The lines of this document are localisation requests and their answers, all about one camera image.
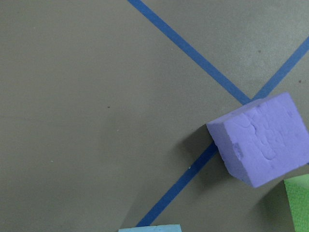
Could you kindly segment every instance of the purple foam cube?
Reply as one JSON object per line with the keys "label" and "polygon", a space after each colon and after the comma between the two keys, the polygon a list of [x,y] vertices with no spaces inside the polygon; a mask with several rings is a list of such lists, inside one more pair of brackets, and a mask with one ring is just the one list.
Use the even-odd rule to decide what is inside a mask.
{"label": "purple foam cube", "polygon": [[229,173],[252,187],[309,162],[309,134],[289,93],[255,100],[207,128]]}

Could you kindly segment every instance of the blue painter's tape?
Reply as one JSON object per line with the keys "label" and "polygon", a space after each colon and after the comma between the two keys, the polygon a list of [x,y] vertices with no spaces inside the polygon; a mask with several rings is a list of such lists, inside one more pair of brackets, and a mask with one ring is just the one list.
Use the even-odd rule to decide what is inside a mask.
{"label": "blue painter's tape", "polygon": [[270,78],[270,80],[255,95],[253,100],[265,98],[284,77],[292,70],[292,68],[301,60],[301,58],[309,50],[309,37],[294,51],[287,61],[279,68],[279,70]]}
{"label": "blue painter's tape", "polygon": [[[309,50],[308,37],[251,100],[239,88],[237,88],[237,86],[235,86],[221,72],[219,72],[210,62],[208,62],[199,52],[197,52],[188,42],[177,34],[168,24],[166,24],[151,9],[149,9],[141,0],[128,1],[242,104],[247,104],[258,98],[266,97]],[[137,227],[149,226],[217,151],[218,149],[216,145],[212,142],[211,145],[192,164],[190,169],[188,169],[166,192],[166,194],[164,194],[164,196],[152,207],[146,216],[137,224]]]}
{"label": "blue painter's tape", "polygon": [[175,32],[167,23],[157,16],[140,0],[128,0],[139,12],[141,12],[150,22],[152,22],[160,31],[162,31],[170,40],[172,40],[183,52],[185,52],[196,64],[215,79],[223,88],[225,88],[241,104],[250,102],[250,98],[245,95],[236,85],[227,79],[219,70],[217,70],[208,60],[197,52],[187,41],[185,41],[177,32]]}
{"label": "blue painter's tape", "polygon": [[194,176],[205,166],[205,164],[217,153],[218,148],[212,142],[210,146],[200,155],[190,168],[178,179],[178,181],[164,194],[164,196],[152,207],[146,216],[136,225],[149,226],[160,213],[174,200]]}

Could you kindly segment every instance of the foam block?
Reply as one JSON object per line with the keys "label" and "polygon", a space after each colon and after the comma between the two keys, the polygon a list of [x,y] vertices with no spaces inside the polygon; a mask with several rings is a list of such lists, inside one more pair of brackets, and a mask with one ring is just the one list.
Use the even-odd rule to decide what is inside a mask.
{"label": "foam block", "polygon": [[284,180],[296,232],[309,231],[309,174]]}
{"label": "foam block", "polygon": [[120,229],[118,232],[182,232],[182,230],[180,228],[180,225],[163,225]]}
{"label": "foam block", "polygon": [[309,162],[309,134],[289,93],[255,100],[207,128],[229,173],[252,187]]}

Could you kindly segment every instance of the gray floor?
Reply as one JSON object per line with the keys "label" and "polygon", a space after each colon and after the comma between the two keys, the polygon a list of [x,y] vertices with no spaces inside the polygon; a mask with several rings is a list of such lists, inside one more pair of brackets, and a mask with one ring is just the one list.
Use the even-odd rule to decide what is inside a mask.
{"label": "gray floor", "polygon": [[[145,3],[249,97],[309,35],[308,1]],[[2,232],[134,227],[240,106],[126,0],[2,1],[0,22]],[[272,92],[307,126],[308,73]],[[283,178],[253,189],[216,154],[154,224],[291,232]]]}

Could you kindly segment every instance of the light blue foam block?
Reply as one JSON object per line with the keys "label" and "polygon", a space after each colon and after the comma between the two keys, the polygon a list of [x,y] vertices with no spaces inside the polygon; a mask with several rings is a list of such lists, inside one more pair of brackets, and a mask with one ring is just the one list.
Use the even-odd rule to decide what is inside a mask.
{"label": "light blue foam block", "polygon": [[182,232],[180,225],[143,226],[120,229],[118,232]]}

